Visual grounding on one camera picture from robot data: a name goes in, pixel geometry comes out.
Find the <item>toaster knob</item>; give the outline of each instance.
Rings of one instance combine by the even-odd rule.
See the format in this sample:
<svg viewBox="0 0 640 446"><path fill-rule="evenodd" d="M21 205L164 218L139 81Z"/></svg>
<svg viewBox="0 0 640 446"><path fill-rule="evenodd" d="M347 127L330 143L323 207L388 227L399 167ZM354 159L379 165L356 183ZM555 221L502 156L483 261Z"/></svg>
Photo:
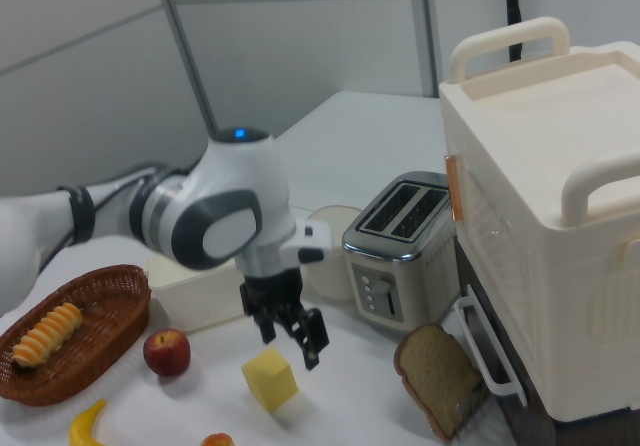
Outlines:
<svg viewBox="0 0 640 446"><path fill-rule="evenodd" d="M391 283L382 279L377 280L373 285L373 294L376 296L386 296L391 291Z"/></svg>

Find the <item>bread crust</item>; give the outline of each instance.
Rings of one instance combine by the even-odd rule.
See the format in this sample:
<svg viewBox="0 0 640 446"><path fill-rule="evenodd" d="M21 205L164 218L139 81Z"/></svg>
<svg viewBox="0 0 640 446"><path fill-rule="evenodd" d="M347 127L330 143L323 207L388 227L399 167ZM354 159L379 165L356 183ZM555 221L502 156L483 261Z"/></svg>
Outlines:
<svg viewBox="0 0 640 446"><path fill-rule="evenodd" d="M411 341L415 338L416 335L422 333L425 328L436 328L438 334L446 335L446 337L450 341L454 341L455 342L455 347L456 348L460 348L460 350L463 351L462 350L462 346L460 346L460 343L458 343L457 339L454 336L452 336L449 333L447 333L442 328L441 325L439 325L439 324L426 324L426 325L421 326L421 327L413 330L412 332L410 332L400 342L400 344L396 348L396 351L395 351L395 354L394 354L394 357L393 357L393 365L394 365L394 368L395 368L396 372L398 373L398 375L402 378L402 385L405 387L405 389L407 390L407 392L409 393L411 398L416 402L416 404L420 407L420 409L422 409L422 411L424 411L424 413L427 415L427 418L429 420L429 423L431 424L431 429L433 430L433 432L440 439L442 439L443 441L447 441L448 442L448 441L451 441L455 437L455 435L456 435L455 428L452 431L446 431L445 430L445 428L441 424L440 419L438 418L436 412L424 400L424 398L422 398L420 396L420 393L414 387L414 384L412 382L412 378L410 377L409 373L401 365L401 362L402 362L401 360L403 358L403 355L410 353L410 351L408 351L408 346L407 345L409 345L411 343ZM478 377L479 377L479 373L477 373L477 371L473 368L473 366L471 365L471 361L470 360L468 360L468 361L469 361L468 364L469 364L470 371L472 371L473 373L477 374Z"/></svg>

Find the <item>bread roll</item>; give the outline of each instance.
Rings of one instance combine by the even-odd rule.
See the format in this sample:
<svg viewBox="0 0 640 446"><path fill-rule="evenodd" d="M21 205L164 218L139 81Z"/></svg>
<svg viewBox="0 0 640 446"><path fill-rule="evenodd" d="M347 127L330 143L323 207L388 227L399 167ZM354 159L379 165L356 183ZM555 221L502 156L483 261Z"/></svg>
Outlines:
<svg viewBox="0 0 640 446"><path fill-rule="evenodd" d="M13 347L11 359L23 368L40 366L81 324L82 312L76 306L71 303L56 306Z"/></svg>

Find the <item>yellow cube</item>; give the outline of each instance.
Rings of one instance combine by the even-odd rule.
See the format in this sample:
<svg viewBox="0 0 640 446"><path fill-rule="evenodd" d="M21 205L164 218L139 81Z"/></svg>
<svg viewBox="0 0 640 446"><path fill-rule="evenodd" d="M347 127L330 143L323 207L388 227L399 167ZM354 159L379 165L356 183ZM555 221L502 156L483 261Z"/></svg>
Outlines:
<svg viewBox="0 0 640 446"><path fill-rule="evenodd" d="M291 366L273 348L245 363L242 373L251 393L270 413L298 392Z"/></svg>

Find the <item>white storage box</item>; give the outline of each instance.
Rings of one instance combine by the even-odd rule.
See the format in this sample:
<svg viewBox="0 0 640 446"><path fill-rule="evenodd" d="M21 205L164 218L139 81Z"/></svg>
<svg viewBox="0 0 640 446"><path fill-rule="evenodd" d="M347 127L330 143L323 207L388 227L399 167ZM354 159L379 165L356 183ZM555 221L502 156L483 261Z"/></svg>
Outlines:
<svg viewBox="0 0 640 446"><path fill-rule="evenodd" d="M543 37L553 54L466 76ZM640 404L639 76L637 45L570 47L539 18L464 40L440 88L459 241L559 421Z"/></svg>
<svg viewBox="0 0 640 446"><path fill-rule="evenodd" d="M193 271L155 253L145 271L152 298L160 302L173 328L188 332L244 317L244 277L233 259L208 271Z"/></svg>

